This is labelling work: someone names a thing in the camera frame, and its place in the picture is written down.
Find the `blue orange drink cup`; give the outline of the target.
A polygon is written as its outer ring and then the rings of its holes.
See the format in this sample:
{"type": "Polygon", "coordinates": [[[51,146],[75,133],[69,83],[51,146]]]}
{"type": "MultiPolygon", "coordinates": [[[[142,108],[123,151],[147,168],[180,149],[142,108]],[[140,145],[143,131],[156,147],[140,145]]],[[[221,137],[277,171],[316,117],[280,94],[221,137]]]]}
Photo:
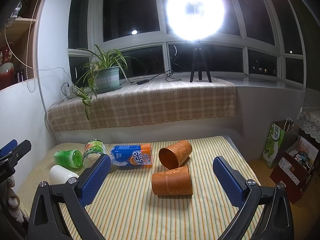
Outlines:
{"type": "Polygon", "coordinates": [[[116,166],[148,166],[153,164],[151,144],[116,145],[110,150],[116,166]]]}

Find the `green transparent cup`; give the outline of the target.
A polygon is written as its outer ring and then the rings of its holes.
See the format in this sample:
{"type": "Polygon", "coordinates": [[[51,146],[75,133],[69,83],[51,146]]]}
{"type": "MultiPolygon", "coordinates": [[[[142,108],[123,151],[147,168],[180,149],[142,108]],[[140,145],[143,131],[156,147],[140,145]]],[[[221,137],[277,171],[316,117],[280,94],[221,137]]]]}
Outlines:
{"type": "Polygon", "coordinates": [[[57,151],[54,153],[56,165],[65,168],[81,168],[82,153],[79,150],[57,151]]]}

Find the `white cup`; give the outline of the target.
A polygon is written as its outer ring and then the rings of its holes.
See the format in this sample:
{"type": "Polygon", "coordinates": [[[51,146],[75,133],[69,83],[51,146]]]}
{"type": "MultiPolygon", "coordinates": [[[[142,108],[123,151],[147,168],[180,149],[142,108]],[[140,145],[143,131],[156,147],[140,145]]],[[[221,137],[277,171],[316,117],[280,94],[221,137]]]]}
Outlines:
{"type": "Polygon", "coordinates": [[[79,178],[79,176],[60,165],[54,165],[49,171],[49,179],[52,185],[64,184],[70,178],[79,178]]]}

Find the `grapefruit green tea cup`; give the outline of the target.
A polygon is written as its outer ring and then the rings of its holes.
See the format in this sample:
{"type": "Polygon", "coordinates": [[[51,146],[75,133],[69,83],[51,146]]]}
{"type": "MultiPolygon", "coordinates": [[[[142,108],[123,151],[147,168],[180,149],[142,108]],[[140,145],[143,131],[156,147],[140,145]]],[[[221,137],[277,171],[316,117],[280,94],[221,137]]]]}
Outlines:
{"type": "Polygon", "coordinates": [[[103,154],[107,154],[105,145],[101,140],[89,140],[82,154],[82,165],[84,169],[90,168],[103,154]]]}

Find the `striped table cloth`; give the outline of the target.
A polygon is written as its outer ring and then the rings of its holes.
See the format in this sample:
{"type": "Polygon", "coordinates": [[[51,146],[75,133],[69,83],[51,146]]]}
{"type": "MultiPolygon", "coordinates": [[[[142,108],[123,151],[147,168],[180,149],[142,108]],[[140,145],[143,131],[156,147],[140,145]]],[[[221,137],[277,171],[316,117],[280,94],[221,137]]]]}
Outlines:
{"type": "Polygon", "coordinates": [[[151,177],[164,171],[154,142],[152,166],[112,166],[86,211],[106,239],[218,239],[236,215],[213,172],[213,160],[224,157],[246,179],[254,171],[222,136],[192,139],[189,166],[191,196],[157,196],[151,177]]]}

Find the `dark red cardboard box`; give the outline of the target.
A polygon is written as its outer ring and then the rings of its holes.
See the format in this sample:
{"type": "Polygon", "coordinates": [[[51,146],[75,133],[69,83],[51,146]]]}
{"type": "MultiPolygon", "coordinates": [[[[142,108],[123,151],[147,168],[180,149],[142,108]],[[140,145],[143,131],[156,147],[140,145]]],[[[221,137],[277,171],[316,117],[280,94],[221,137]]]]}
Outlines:
{"type": "Polygon", "coordinates": [[[289,201],[299,201],[319,163],[319,143],[313,138],[299,137],[281,156],[271,172],[276,184],[283,184],[289,201]]]}

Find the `green paper bag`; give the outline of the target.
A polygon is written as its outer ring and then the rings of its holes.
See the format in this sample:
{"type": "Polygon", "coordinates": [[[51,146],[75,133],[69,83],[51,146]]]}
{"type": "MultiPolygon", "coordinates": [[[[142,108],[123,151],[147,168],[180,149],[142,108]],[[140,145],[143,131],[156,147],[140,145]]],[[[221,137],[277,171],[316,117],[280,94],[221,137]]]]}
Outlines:
{"type": "Polygon", "coordinates": [[[299,126],[291,119],[273,122],[260,159],[269,168],[275,167],[283,153],[296,141],[298,132],[299,126]]]}

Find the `red white vase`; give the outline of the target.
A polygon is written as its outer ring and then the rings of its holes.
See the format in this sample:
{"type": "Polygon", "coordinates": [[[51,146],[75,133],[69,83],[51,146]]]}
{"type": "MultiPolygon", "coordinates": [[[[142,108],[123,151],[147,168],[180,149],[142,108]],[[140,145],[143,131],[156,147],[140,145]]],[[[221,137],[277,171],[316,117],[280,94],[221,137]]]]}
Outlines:
{"type": "Polygon", "coordinates": [[[1,46],[1,74],[0,74],[0,86],[1,89],[5,89],[12,85],[14,81],[14,64],[10,61],[12,52],[7,44],[1,46]]]}

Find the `plaid windowsill cloth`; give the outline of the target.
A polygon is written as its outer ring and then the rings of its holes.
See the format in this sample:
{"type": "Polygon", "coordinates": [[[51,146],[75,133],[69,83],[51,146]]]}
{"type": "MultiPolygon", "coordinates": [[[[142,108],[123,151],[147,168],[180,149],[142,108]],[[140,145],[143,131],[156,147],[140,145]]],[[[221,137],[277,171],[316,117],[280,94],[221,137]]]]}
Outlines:
{"type": "Polygon", "coordinates": [[[217,78],[211,82],[154,79],[99,94],[89,106],[79,98],[66,100],[50,107],[47,116],[56,132],[234,117],[236,86],[217,78]]]}

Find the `white lace cloth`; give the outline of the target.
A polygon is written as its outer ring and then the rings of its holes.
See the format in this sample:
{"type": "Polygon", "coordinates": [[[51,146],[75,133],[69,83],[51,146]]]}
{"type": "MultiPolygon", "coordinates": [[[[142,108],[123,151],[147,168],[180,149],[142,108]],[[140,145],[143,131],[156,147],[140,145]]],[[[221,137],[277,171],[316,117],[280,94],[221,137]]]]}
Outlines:
{"type": "Polygon", "coordinates": [[[297,124],[306,134],[309,134],[319,143],[319,107],[302,107],[297,118],[297,124]]]}

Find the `potted spider plant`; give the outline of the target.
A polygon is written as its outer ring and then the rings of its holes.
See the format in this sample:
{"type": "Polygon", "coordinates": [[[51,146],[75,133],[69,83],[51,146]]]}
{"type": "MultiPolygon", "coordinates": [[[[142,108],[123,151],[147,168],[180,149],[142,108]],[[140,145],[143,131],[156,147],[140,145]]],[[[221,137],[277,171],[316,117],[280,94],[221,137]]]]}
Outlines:
{"type": "Polygon", "coordinates": [[[82,68],[85,73],[80,77],[80,81],[86,82],[85,87],[79,87],[76,82],[73,94],[83,103],[85,116],[90,119],[90,109],[93,107],[92,99],[99,93],[111,92],[120,88],[120,75],[127,79],[125,70],[128,68],[127,56],[116,48],[104,50],[97,44],[94,50],[81,48],[81,51],[90,53],[91,59],[82,68]]]}

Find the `wooden shelf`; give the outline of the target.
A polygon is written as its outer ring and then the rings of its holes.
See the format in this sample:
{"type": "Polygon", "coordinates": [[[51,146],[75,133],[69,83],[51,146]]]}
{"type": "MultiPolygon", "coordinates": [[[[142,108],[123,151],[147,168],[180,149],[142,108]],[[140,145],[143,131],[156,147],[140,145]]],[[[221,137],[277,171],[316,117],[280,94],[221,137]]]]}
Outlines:
{"type": "Polygon", "coordinates": [[[1,28],[1,46],[7,44],[12,52],[10,61],[15,69],[12,85],[27,81],[30,91],[36,88],[29,80],[37,77],[37,37],[43,4],[44,0],[21,0],[1,28]]]}

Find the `black tripod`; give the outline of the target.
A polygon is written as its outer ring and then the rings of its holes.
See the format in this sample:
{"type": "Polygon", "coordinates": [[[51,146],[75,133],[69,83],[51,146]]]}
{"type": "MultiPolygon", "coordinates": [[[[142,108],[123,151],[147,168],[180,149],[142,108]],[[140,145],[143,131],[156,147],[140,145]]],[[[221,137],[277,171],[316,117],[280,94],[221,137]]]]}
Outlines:
{"type": "Polygon", "coordinates": [[[193,60],[191,65],[191,72],[190,72],[190,82],[194,80],[194,74],[198,72],[198,80],[202,81],[202,67],[207,74],[208,82],[212,82],[212,78],[210,75],[208,64],[206,63],[206,59],[204,57],[204,53],[202,51],[201,42],[200,40],[196,40],[193,49],[193,60]]]}

